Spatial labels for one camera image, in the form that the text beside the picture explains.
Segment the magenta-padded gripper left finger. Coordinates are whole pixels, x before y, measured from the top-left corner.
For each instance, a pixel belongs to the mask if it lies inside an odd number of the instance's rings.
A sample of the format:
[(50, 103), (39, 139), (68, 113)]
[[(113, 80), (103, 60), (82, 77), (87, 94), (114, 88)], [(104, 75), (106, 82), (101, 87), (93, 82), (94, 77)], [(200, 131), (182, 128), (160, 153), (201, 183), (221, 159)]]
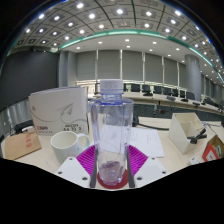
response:
[(68, 157), (56, 175), (84, 188), (95, 188), (97, 182), (97, 150), (90, 146), (77, 157)]

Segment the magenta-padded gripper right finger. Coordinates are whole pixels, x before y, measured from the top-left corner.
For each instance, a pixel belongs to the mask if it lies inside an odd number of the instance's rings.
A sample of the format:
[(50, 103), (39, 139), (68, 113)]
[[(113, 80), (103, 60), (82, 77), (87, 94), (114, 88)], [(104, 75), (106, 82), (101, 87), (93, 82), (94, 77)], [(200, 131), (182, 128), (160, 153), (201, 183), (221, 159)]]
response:
[(157, 181), (169, 172), (157, 158), (148, 157), (133, 146), (127, 152), (127, 176), (130, 188), (140, 188)]

